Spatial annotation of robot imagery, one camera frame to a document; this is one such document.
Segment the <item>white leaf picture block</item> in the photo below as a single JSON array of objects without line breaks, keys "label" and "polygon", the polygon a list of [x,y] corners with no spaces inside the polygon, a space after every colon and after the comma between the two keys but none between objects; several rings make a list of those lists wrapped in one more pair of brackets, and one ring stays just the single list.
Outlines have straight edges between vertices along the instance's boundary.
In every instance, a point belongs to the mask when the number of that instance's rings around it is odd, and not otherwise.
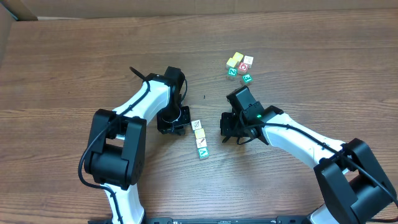
[{"label": "white leaf picture block", "polygon": [[192,122],[191,122],[191,126],[192,126],[192,130],[193,130],[193,131],[196,131],[196,130],[202,128],[201,121],[200,121],[199,119],[198,119],[198,120],[192,121]]}]

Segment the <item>yellow lone block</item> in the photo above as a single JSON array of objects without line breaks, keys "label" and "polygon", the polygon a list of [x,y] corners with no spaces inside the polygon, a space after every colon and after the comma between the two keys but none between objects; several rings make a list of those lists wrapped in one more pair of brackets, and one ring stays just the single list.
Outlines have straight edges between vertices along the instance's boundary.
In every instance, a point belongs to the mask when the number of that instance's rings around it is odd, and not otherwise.
[{"label": "yellow lone block", "polygon": [[205,130],[203,128],[200,129],[196,129],[194,130],[195,133],[195,138],[196,139],[201,139],[201,138],[205,138]]}]

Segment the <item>green A letter block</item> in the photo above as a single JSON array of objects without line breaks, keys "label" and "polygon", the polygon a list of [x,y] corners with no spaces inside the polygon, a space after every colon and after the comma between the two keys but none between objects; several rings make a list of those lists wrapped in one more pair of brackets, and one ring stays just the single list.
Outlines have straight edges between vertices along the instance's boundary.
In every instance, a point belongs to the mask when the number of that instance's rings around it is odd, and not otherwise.
[{"label": "green A letter block", "polygon": [[198,151],[200,160],[207,159],[210,156],[210,153],[209,153],[209,150],[207,147],[199,148],[199,149],[197,149],[197,151]]}]

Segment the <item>white feather picture block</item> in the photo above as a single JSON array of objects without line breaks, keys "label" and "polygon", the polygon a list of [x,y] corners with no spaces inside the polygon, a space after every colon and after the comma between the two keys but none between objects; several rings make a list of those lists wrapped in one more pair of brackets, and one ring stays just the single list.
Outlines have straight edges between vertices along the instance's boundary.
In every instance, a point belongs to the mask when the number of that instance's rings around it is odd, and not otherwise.
[{"label": "white feather picture block", "polygon": [[198,149],[207,147],[206,138],[196,139],[196,144]]}]

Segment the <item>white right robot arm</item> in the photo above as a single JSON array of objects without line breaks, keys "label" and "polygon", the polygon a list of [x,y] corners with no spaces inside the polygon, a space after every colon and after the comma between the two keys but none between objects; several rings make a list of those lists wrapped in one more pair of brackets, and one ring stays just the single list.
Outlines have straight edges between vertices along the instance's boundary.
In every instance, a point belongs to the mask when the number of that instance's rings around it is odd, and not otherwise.
[{"label": "white right robot arm", "polygon": [[395,223],[375,216],[397,193],[371,148],[362,140],[350,142],[325,137],[294,121],[282,109],[264,108],[247,86],[227,95],[232,109],[220,119],[221,135],[258,139],[278,147],[313,169],[324,200],[304,223]]}]

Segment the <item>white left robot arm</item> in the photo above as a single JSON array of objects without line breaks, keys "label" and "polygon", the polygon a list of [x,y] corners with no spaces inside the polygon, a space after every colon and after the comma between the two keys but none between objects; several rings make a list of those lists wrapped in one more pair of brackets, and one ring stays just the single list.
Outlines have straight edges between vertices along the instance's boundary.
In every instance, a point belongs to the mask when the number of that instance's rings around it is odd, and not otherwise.
[{"label": "white left robot arm", "polygon": [[168,67],[163,75],[147,76],[130,70],[142,79],[141,89],[123,105],[94,114],[78,164],[81,183],[105,191],[112,211],[106,223],[145,220],[137,183],[144,168],[147,125],[154,119],[161,134],[181,136],[191,123],[189,107],[182,105],[187,80],[181,69]]}]

